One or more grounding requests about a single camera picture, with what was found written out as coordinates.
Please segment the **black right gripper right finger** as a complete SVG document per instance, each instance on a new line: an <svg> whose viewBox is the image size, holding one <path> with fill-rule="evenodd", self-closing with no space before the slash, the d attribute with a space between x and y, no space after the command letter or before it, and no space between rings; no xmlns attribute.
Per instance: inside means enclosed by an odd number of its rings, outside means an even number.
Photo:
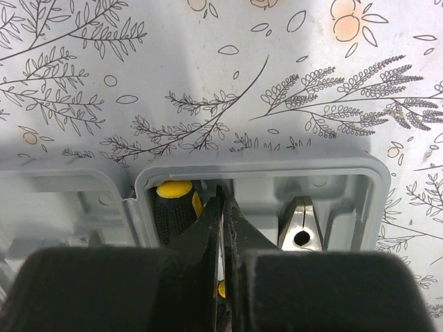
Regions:
<svg viewBox="0 0 443 332"><path fill-rule="evenodd" d="M234 331L433 331L408 267L378 252L278 249L225 200L226 296Z"/></svg>

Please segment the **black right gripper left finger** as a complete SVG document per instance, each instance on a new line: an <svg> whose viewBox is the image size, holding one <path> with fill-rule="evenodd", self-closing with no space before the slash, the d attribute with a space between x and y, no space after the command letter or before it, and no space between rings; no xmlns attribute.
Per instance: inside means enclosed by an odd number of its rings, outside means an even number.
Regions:
<svg viewBox="0 0 443 332"><path fill-rule="evenodd" d="M47 248L6 299L8 331L214 331L222 201L161 248Z"/></svg>

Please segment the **short yellow black screwdriver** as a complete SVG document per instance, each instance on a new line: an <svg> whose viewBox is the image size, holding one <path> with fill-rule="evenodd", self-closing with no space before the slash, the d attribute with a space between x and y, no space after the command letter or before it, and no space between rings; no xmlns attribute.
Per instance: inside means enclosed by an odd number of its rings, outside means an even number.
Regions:
<svg viewBox="0 0 443 332"><path fill-rule="evenodd" d="M217 283L216 283L216 295L217 295L217 306L216 306L216 320L215 320L215 331L225 331L224 323L224 312L226 311L226 273L225 273L225 250L224 250L224 202L226 200L226 195L224 194L224 189L221 185L216 187L216 197L220 204L220 221L218 230L218 268L221 270L218 272Z"/></svg>

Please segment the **orange black pliers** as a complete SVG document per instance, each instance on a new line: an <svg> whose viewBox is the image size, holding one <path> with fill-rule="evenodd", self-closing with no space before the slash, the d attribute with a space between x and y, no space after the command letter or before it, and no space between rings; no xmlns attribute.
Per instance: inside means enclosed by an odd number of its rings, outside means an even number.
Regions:
<svg viewBox="0 0 443 332"><path fill-rule="evenodd" d="M309 196L297 196L279 220L278 247L285 251L323 251L323 234Z"/></svg>

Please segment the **long yellow black screwdriver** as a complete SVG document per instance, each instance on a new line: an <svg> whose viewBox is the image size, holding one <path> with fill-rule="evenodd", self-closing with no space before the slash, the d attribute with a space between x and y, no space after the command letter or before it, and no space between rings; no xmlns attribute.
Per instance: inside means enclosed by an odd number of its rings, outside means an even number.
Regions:
<svg viewBox="0 0 443 332"><path fill-rule="evenodd" d="M154 222L162 245L184 233L204 206L192 181L166 181L156 188Z"/></svg>

